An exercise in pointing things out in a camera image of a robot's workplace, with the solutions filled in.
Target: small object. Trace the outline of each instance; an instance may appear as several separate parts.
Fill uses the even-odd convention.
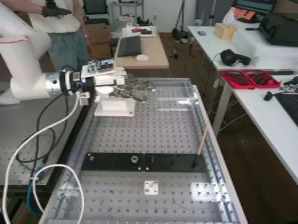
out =
[[[245,28],[247,31],[257,31],[257,28]]]
[[[298,85],[298,76],[291,81],[284,82],[283,85],[284,86],[287,86],[287,85]]]
[[[158,195],[158,181],[147,180],[143,182],[143,194]]]
[[[272,93],[271,92],[267,92],[265,96],[263,97],[263,100],[264,101],[269,101],[272,99]]]
[[[198,31],[198,35],[199,36],[206,36],[206,32],[204,31]]]
[[[136,61],[148,61],[148,56],[146,56],[144,54],[139,54],[139,55],[135,57],[135,60],[136,60]]]
[[[227,66],[233,66],[236,63],[248,65],[251,62],[251,58],[245,57],[244,55],[235,54],[230,49],[220,52],[220,60],[222,63]]]
[[[194,168],[196,165],[198,165],[198,161],[199,161],[199,156],[202,154],[202,147],[204,145],[204,139],[207,137],[207,127],[203,131],[203,135],[202,135],[202,141],[200,141],[200,144],[199,144],[199,147],[198,147],[198,151],[196,151],[196,155],[195,155],[195,158],[194,158],[194,161],[192,161],[192,164],[191,164],[191,167]]]
[[[136,156],[131,156],[130,161],[132,164],[136,164],[138,162],[138,157]]]
[[[233,37],[235,28],[233,26],[223,25],[222,23],[215,24],[214,34],[223,40],[230,40]]]
[[[171,50],[171,58],[174,58],[175,60],[178,59],[178,53],[176,50],[174,48],[170,49]]]
[[[139,29],[139,28],[131,29],[132,33],[139,33],[140,31],[142,31],[142,29]]]
[[[150,34],[151,34],[151,31],[143,29],[143,30],[140,30],[140,34],[142,34],[142,35],[150,35]]]

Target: black device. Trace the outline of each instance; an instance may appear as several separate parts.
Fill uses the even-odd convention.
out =
[[[183,11],[184,11],[184,0],[182,0],[182,5],[179,8],[179,14],[178,14],[175,26],[174,26],[174,29],[171,30],[171,36],[176,41],[180,41],[182,38],[187,39],[187,32],[183,30]],[[182,16],[182,23],[180,23],[180,28],[178,30],[178,22],[179,22],[180,16]]]
[[[259,31],[269,44],[298,47],[298,14],[267,14],[260,22]]]
[[[140,37],[124,37],[119,40],[118,57],[136,56],[142,53]]]
[[[86,15],[107,14],[106,0],[83,0],[83,10]]]
[[[206,32],[204,31],[198,31],[198,35],[199,36],[206,36]]]
[[[236,63],[248,65],[251,62],[251,58],[245,57],[244,55],[235,54],[230,49],[220,52],[220,60],[222,63],[227,66],[233,66]]]
[[[275,94],[275,97],[292,121],[298,125],[298,94],[277,93]]]
[[[140,30],[140,34],[143,34],[143,35],[150,35],[150,34],[151,34],[151,31],[150,31],[150,30],[143,29],[143,30]]]
[[[276,0],[233,0],[232,7],[253,11],[256,15],[264,16],[276,5]]]

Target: wall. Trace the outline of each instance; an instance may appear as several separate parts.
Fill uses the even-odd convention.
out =
[[[150,19],[158,27],[159,32],[171,32],[174,28],[182,0],[144,0],[144,19]],[[132,14],[132,8],[126,8],[122,13]],[[184,0],[184,30],[192,25],[195,14],[195,0]],[[90,16],[90,18],[104,17],[106,15]]]
[[[289,0],[277,0],[273,12],[298,13],[298,4]]]
[[[207,25],[214,1],[214,21],[222,22],[222,19],[228,12],[233,0],[198,0],[195,18],[203,20],[203,25]]]

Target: electronic equipment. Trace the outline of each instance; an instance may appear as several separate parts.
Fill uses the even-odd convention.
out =
[[[298,125],[298,94],[277,93],[275,94],[275,97],[292,121]]]
[[[140,37],[124,37],[119,40],[118,57],[136,56],[142,54]]]
[[[206,32],[204,31],[198,31],[198,35],[199,36],[206,36]]]
[[[275,7],[276,0],[233,0],[232,7],[253,11],[256,15],[264,16]]]
[[[237,63],[243,65],[248,65],[251,62],[251,58],[244,55],[235,54],[230,49],[220,52],[220,60],[222,63],[227,66],[233,66]]]
[[[107,14],[106,0],[83,0],[83,10],[86,15]]]
[[[267,14],[259,31],[269,44],[298,47],[298,14]]]

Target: red container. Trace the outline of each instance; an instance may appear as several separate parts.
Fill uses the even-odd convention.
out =
[[[253,81],[257,89],[279,88],[280,83],[271,77],[271,75],[260,70],[244,70],[244,75]]]
[[[231,70],[222,71],[220,75],[226,82],[230,84],[233,89],[253,89],[255,83],[252,79],[243,73],[243,71]]]

